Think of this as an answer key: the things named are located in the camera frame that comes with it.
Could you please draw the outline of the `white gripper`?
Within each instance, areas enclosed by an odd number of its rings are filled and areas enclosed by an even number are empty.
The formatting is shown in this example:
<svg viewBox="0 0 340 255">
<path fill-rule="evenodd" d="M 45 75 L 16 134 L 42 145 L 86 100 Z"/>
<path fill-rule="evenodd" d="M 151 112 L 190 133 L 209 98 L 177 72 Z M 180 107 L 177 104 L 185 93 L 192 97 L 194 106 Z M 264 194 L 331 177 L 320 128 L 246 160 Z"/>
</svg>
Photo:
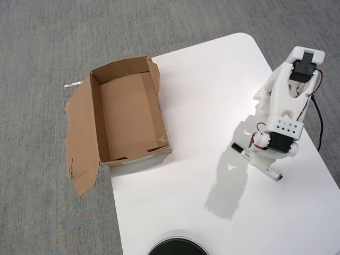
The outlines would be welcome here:
<svg viewBox="0 0 340 255">
<path fill-rule="evenodd" d="M 257 147 L 254 145 L 256 118 L 248 116 L 244 121 L 240 122 L 236 128 L 236 141 L 249 141 L 247 148 L 250 157 L 257 153 Z"/>
</svg>

